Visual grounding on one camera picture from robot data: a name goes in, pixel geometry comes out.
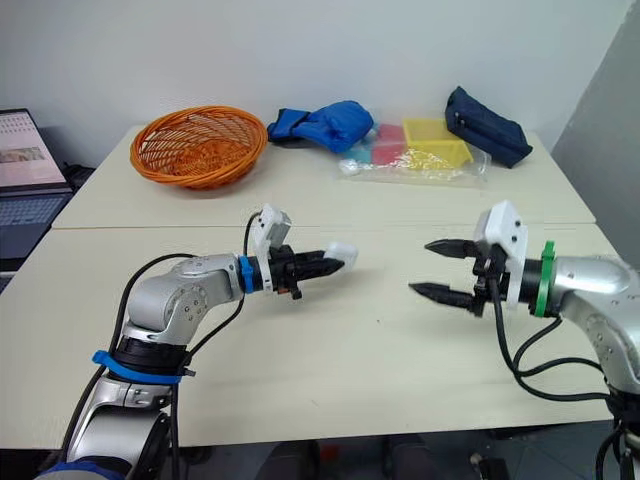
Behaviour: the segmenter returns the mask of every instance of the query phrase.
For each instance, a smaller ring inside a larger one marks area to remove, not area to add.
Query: yellow container
[[[447,130],[444,119],[405,118],[402,125],[409,149],[409,168],[447,170],[473,162],[467,144]]]

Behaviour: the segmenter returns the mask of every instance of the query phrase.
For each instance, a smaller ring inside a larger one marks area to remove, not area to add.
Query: navy pencil case
[[[451,133],[509,168],[533,150],[518,123],[492,112],[462,87],[449,96],[445,118]]]

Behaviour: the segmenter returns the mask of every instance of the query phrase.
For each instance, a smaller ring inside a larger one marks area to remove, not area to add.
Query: black cable
[[[127,309],[129,295],[131,294],[131,290],[133,289],[133,286],[136,283],[136,281],[142,276],[142,274],[144,274],[144,272],[149,270],[151,267],[153,267],[157,263],[163,262],[171,258],[191,258],[191,257],[194,257],[194,255],[191,255],[188,253],[171,253],[169,255],[162,255],[161,257],[154,258],[150,262],[146,263],[133,274],[133,276],[129,279],[126,286],[124,287],[124,290],[122,291],[122,296],[120,297],[120,305],[118,306],[118,313],[116,314],[116,323],[113,327],[113,333],[111,335],[111,341],[109,343],[109,355],[113,355],[113,353],[115,352],[118,346],[118,340],[120,339],[120,333],[122,332],[122,327],[124,325],[124,314]],[[93,376],[91,377],[87,385],[84,387],[84,390],[82,391],[82,394],[78,399],[78,403],[76,403],[73,413],[71,414],[71,419],[69,420],[69,424],[67,425],[67,430],[65,431],[64,438],[62,440],[62,447],[60,449],[58,461],[60,462],[66,461],[67,454],[69,453],[71,437],[73,436],[73,432],[76,428],[76,424],[78,423],[78,420],[80,419],[80,415],[82,414],[82,410],[84,409],[84,406],[87,403],[87,400],[89,399],[89,395],[91,395],[91,392],[96,386],[96,383],[98,383],[98,380],[100,379],[100,377],[102,376],[105,370],[106,370],[105,367],[102,365],[98,367],[98,369],[95,371],[95,373],[93,374]]]
[[[620,420],[617,418],[613,419],[613,429],[615,430],[619,426]],[[620,439],[617,442],[613,442],[613,456],[616,457],[616,462],[620,465]]]
[[[178,387],[176,383],[171,386],[171,478],[180,479],[180,443],[178,438]]]
[[[242,241],[242,255],[247,256],[249,250],[249,233],[251,232],[251,224],[262,212],[255,212],[251,214],[247,225],[244,229],[244,238]],[[185,366],[191,363],[193,356],[200,350],[205,344],[217,335],[223,328],[229,325],[242,311],[244,306],[244,293],[238,301],[238,306],[227,319],[220,325],[215,327],[209,333],[207,333],[202,339],[196,343],[196,345],[185,355],[184,359],[178,367],[178,374],[182,374]],[[172,480],[180,480],[180,444],[178,437],[178,384],[173,385],[171,388],[171,478]]]
[[[539,373],[542,373],[542,372],[544,372],[544,371],[546,371],[546,370],[548,370],[548,369],[550,369],[552,367],[556,367],[558,365],[565,365],[565,364],[568,364],[568,363],[587,365],[589,367],[593,367],[593,368],[595,368],[595,369],[597,369],[597,370],[602,372],[602,367],[600,366],[600,364],[598,364],[598,363],[596,363],[596,362],[594,362],[592,360],[588,360],[586,358],[579,358],[579,357],[558,358],[556,360],[551,360],[550,362],[545,362],[545,363],[543,363],[541,365],[538,365],[537,367],[534,367],[534,368],[532,368],[530,370],[520,370],[520,360],[522,359],[522,356],[525,354],[527,349],[529,349],[529,347],[531,347],[534,343],[536,343],[537,341],[542,339],[545,335],[548,335],[549,333],[554,331],[561,324],[562,324],[562,319],[560,317],[556,317],[556,319],[551,324],[547,325],[545,328],[543,328],[539,332],[537,332],[534,335],[532,335],[518,349],[518,351],[516,352],[516,354],[513,357],[513,364],[518,369],[518,372],[519,372],[521,377],[531,377],[533,375],[537,375]]]
[[[502,354],[502,358],[504,359],[505,364],[507,365],[509,370],[511,370],[511,373],[513,373],[513,377],[515,378],[518,385],[520,385],[523,389],[525,389],[531,395],[534,395],[539,398],[543,398],[545,400],[555,401],[555,402],[581,402],[586,400],[610,400],[611,399],[610,395],[606,393],[600,393],[600,392],[577,393],[577,394],[569,394],[569,395],[558,395],[553,393],[547,393],[547,392],[538,390],[536,388],[533,388],[527,383],[525,383],[521,375],[521,372],[518,370],[517,365],[514,364],[514,361],[512,360],[511,355],[509,353],[509,346],[507,344],[507,338],[504,330],[502,304],[500,303],[500,291],[498,289],[498,282],[496,279],[489,279],[489,290],[491,292],[491,298],[493,300],[493,308],[496,316],[496,332],[498,334],[498,345],[500,346],[500,353]]]
[[[620,442],[620,437],[622,436],[623,431],[623,425],[622,422],[620,422],[616,429],[611,432],[611,434],[609,434],[609,436],[605,438],[600,445],[598,454],[596,455],[596,480],[604,480],[604,460],[607,456],[607,450],[609,450],[611,444]]]

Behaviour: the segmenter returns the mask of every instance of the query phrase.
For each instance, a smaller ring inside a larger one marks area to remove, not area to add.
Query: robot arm
[[[627,448],[622,455],[621,475],[634,478],[633,468],[640,471],[637,461],[640,458],[640,276],[619,259],[555,258],[553,242],[547,242],[541,260],[526,259],[526,244],[527,229],[515,208],[508,202],[500,203],[482,214],[473,241],[445,239],[425,247],[448,257],[474,257],[473,274],[478,280],[473,294],[452,291],[446,285],[435,283],[410,286],[431,300],[464,308],[476,316],[482,315],[487,302],[494,305],[497,302],[499,312],[500,301],[506,300],[508,308],[526,303],[532,315],[567,319],[578,325],[595,349],[610,395],[538,396],[561,401],[606,399],[618,427],[601,447],[596,478],[602,478],[607,448],[622,435]],[[501,348],[504,355],[507,349],[504,344]],[[520,350],[523,352],[526,347],[523,345]],[[524,375],[518,371],[517,362],[514,367],[513,360],[505,360],[521,386],[530,393],[541,393],[522,381]],[[571,358],[555,363],[575,361]]]
[[[355,262],[355,247],[295,254],[284,245],[287,215],[265,205],[253,228],[255,256],[194,257],[141,282],[115,351],[99,351],[106,367],[74,425],[65,458],[39,479],[152,479],[169,448],[163,409],[189,362],[187,345],[209,310],[260,290],[301,298],[299,281],[330,275]]]

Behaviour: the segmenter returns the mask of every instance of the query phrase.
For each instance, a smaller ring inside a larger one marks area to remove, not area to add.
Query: green ring
[[[551,285],[551,274],[553,273],[553,258],[556,253],[553,250],[555,243],[548,241],[542,251],[542,270],[540,272],[540,285],[538,286],[538,299],[536,300],[536,317],[544,317],[547,310],[547,300],[549,297],[549,287]]]

